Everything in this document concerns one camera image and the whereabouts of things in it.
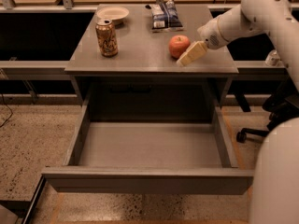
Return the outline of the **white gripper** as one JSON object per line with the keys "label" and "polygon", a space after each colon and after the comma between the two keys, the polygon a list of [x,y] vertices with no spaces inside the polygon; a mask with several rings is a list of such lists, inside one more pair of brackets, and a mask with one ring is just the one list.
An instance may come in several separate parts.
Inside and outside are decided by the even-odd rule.
{"label": "white gripper", "polygon": [[192,42],[179,56],[177,65],[186,66],[203,57],[208,49],[219,49],[229,44],[224,36],[227,24],[223,16],[218,16],[197,29],[201,41]]}

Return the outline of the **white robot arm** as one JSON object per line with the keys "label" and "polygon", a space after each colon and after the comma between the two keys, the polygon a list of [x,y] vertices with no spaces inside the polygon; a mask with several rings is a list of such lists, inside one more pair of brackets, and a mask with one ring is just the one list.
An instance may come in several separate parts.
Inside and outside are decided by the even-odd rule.
{"label": "white robot arm", "polygon": [[[271,88],[299,80],[299,23],[288,0],[241,0],[240,4],[198,29],[199,39],[179,57],[194,63],[209,49],[240,37],[265,34],[278,52],[277,67],[245,61],[243,80]],[[270,131],[257,155],[249,224],[299,224],[299,118],[288,118]]]}

